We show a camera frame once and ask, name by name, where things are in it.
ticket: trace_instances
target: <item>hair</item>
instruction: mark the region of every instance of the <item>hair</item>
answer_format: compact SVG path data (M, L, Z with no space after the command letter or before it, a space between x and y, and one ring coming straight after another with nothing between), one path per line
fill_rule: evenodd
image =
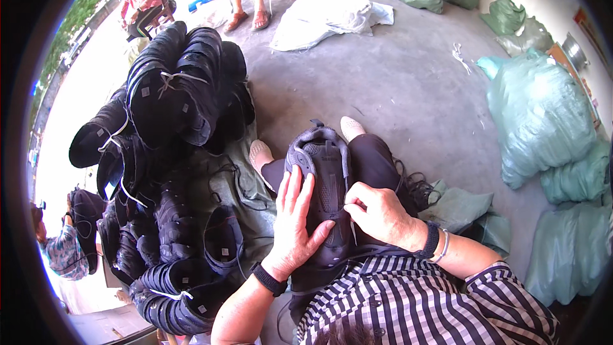
M318 332L313 345L373 345L374 343L375 338L370 328L351 325L345 329L342 324L337 326L337 323L333 322L329 330Z
M43 242L44 238L39 237L39 225L42 221L42 208L38 208L34 203L30 203L30 212L32 214L32 226L36 233L36 241Z

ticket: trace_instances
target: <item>striped shirt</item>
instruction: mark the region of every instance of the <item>striped shirt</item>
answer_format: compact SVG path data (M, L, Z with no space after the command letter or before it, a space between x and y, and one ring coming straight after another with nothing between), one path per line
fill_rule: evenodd
M319 292L297 328L312 344L331 323L371 327L377 344L555 344L559 322L504 262L467 277L460 293L438 265L370 257Z
M68 224L58 237L40 243L41 252L49 259L49 268L68 280L81 280L89 274L89 262L77 238L77 230Z

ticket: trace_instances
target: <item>foliage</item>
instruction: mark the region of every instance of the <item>foliage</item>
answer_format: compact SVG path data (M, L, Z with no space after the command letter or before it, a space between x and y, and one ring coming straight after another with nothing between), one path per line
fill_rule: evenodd
M59 26L51 43L51 48L43 64L41 83L43 87L49 85L50 76L57 69L60 55L70 49L69 42L83 27L87 20L95 13L96 5L101 0L75 0L68 9L66 17Z

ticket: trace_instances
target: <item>wrist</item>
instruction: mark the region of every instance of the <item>wrist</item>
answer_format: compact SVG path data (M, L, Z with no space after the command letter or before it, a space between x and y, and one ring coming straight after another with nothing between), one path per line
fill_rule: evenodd
M292 271L288 272L287 270L283 270L281 266L278 266L277 264L275 264L275 262L271 259L270 256L266 256L264 260L262 260L261 265L262 265L262 268L264 268L264 270L268 272L269 275L272 276L272 278L274 278L275 280L279 282L287 281L287 279L289 279L289 275L292 272Z

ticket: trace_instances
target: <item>right hand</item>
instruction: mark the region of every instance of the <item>right hand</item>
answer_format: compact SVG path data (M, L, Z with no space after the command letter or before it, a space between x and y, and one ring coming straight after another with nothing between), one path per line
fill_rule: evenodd
M407 250L410 250L407 244L415 241L412 237L419 221L409 216L391 189L371 188L357 182L345 196L344 210L364 233L377 240Z

